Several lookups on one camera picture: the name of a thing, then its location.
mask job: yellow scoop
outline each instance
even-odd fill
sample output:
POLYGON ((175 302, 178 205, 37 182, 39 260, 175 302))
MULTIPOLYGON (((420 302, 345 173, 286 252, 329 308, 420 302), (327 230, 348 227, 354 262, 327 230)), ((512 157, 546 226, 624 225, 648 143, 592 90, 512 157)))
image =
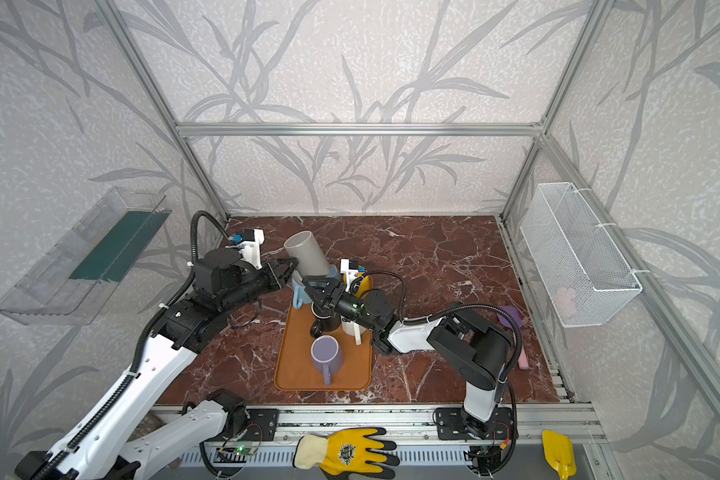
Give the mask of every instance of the yellow scoop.
POLYGON ((560 480, 576 475, 576 461, 574 460, 574 444, 565 435, 544 430, 541 433, 544 444, 544 457, 547 463, 557 471, 560 480))

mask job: work glove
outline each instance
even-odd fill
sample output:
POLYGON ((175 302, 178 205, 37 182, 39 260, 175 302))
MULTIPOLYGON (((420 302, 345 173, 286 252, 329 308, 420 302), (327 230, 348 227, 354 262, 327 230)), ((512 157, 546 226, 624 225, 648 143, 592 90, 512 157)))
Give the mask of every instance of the work glove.
POLYGON ((394 478, 394 470, 384 466, 398 466, 400 458, 372 450, 395 450, 398 446, 369 438, 386 433, 384 428, 348 428, 327 438, 305 435, 298 441, 293 466, 308 470, 318 465, 328 480, 348 480, 350 473, 394 478))

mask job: marble surface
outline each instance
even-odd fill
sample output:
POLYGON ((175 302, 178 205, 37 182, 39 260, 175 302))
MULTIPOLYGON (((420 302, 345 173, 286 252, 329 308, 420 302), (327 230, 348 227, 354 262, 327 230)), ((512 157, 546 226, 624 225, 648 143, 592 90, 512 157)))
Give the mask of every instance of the marble surface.
MULTIPOLYGON (((523 344, 530 370, 510 373, 519 402, 557 402, 547 364, 520 293, 518 280, 492 216, 239 217, 230 233, 262 228, 262 258, 285 256, 283 242, 302 230, 315 233, 328 261, 362 259, 368 269, 393 270, 408 282, 405 315, 427 315, 454 300, 516 306, 523 315, 523 344)), ((398 285, 383 276, 374 286, 396 301, 398 285)), ((298 392, 274 384, 278 351, 292 291, 263 297, 259 319, 241 330, 228 329, 182 372, 158 403, 198 402, 212 391, 229 389, 257 403, 461 402, 464 380, 434 352, 381 356, 374 351, 371 385, 360 392, 298 392)), ((255 312, 247 306, 232 323, 255 312)))

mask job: mesh basket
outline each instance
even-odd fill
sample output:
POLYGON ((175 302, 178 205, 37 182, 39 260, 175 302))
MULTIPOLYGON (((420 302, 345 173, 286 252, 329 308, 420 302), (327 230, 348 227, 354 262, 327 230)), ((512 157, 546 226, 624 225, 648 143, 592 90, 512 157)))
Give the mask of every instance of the mesh basket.
POLYGON ((520 231, 563 326, 603 325, 643 290, 571 183, 538 184, 520 231))

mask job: leaf patterned wallpaper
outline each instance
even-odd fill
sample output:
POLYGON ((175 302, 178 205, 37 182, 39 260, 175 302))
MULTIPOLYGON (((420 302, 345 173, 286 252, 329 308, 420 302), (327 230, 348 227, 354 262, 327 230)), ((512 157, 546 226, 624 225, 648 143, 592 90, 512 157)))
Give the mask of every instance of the leaf patterned wallpaper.
MULTIPOLYGON (((552 134, 720 364, 720 2, 617 4, 552 134)), ((576 397, 625 475, 720 479, 720 423, 642 302, 560 327, 518 229, 559 180, 542 157, 509 224, 576 397)))
MULTIPOLYGON (((544 114, 590 0, 117 5, 179 121, 528 123, 544 114)), ((230 211, 468 213, 501 210, 530 140, 193 145, 230 211)))
MULTIPOLYGON (((0 314, 0 480, 45 449, 127 368, 135 338, 186 277, 189 218, 207 198, 93 6, 0 0, 0 297, 113 186, 173 210, 88 326, 0 314)), ((217 238, 201 235, 201 249, 217 238)))

